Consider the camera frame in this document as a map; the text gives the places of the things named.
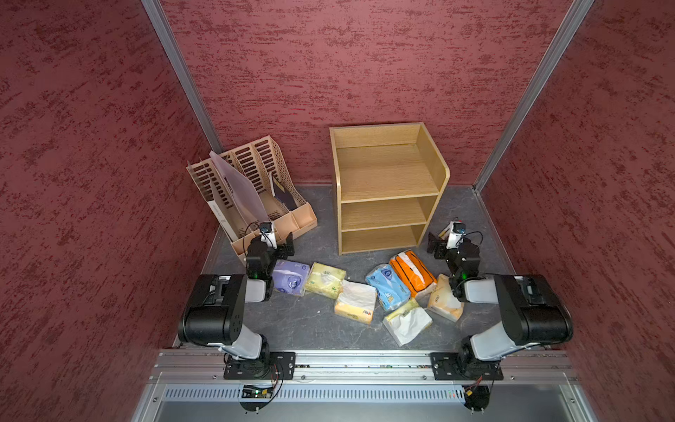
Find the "purple tissue pack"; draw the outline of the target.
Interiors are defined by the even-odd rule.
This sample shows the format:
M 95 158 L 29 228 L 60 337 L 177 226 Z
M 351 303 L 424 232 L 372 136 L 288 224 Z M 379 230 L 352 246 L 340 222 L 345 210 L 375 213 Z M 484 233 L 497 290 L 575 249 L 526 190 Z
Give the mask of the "purple tissue pack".
M 272 271 L 274 288 L 284 294 L 302 297 L 311 267 L 289 260 L 278 260 Z

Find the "yellow green tissue pack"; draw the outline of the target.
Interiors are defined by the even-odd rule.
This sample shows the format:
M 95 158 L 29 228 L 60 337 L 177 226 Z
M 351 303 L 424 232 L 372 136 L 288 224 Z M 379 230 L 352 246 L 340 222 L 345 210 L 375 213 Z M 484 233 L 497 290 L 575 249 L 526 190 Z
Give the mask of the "yellow green tissue pack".
M 346 270 L 315 262 L 305 282 L 305 290 L 336 300 L 346 279 Z

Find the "small beige tissue box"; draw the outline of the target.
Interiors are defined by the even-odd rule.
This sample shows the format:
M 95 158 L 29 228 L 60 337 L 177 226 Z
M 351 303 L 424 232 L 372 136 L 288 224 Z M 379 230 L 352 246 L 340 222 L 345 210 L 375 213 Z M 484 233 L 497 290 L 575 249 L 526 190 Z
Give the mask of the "small beige tissue box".
M 436 288 L 430 295 L 426 309 L 454 323 L 462 317 L 464 303 L 455 297 L 446 274 L 437 277 Z

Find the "blue tissue pack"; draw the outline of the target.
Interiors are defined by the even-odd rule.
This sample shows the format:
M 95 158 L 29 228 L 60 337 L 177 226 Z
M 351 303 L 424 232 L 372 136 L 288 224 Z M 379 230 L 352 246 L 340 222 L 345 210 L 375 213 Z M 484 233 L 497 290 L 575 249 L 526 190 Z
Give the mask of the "blue tissue pack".
M 390 264 L 375 267 L 366 276 L 368 285 L 374 287 L 385 312 L 395 311 L 411 299 L 407 288 Z

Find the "white yellow tissue pack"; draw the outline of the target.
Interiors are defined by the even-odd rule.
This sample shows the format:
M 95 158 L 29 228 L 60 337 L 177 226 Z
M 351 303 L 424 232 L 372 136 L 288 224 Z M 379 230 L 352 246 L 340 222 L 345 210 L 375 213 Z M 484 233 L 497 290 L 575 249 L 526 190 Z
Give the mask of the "white yellow tissue pack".
M 397 346 L 405 346 L 432 324 L 432 318 L 415 298 L 391 312 L 382 321 Z

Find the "orange white tissue box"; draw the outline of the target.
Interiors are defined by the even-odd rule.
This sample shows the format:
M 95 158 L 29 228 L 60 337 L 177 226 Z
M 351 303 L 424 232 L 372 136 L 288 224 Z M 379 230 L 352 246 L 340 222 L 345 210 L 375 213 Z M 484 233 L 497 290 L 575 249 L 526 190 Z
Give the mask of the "orange white tissue box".
M 334 305 L 336 315 L 370 325 L 374 317 L 377 291 L 367 284 L 342 281 L 341 291 Z

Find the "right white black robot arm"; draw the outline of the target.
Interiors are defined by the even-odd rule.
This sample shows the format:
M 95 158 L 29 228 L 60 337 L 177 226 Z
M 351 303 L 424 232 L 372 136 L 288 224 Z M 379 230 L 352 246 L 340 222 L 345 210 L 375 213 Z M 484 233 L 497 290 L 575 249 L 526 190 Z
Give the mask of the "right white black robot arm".
M 427 251 L 448 265 L 450 277 L 439 276 L 428 309 L 449 318 L 468 303 L 499 307 L 501 320 L 484 332 L 465 337 L 456 353 L 431 353 L 437 381 L 501 381 L 504 357 L 533 346 L 558 345 L 571 340 L 571 314 L 538 274 L 478 274 L 480 248 L 467 237 L 449 249 L 434 234 Z

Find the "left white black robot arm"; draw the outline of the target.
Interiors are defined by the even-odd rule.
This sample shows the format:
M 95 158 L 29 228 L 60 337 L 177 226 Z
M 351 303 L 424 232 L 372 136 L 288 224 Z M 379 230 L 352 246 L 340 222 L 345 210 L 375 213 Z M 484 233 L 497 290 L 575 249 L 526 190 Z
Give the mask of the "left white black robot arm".
M 286 381 L 294 377 L 295 353 L 273 352 L 264 335 L 244 324 L 248 303 L 267 302 L 274 291 L 272 271 L 278 260 L 295 253 L 294 236 L 272 247 L 262 236 L 252 239 L 244 274 L 202 274 L 181 320 L 179 341 L 218 349 L 224 354 L 226 380 Z

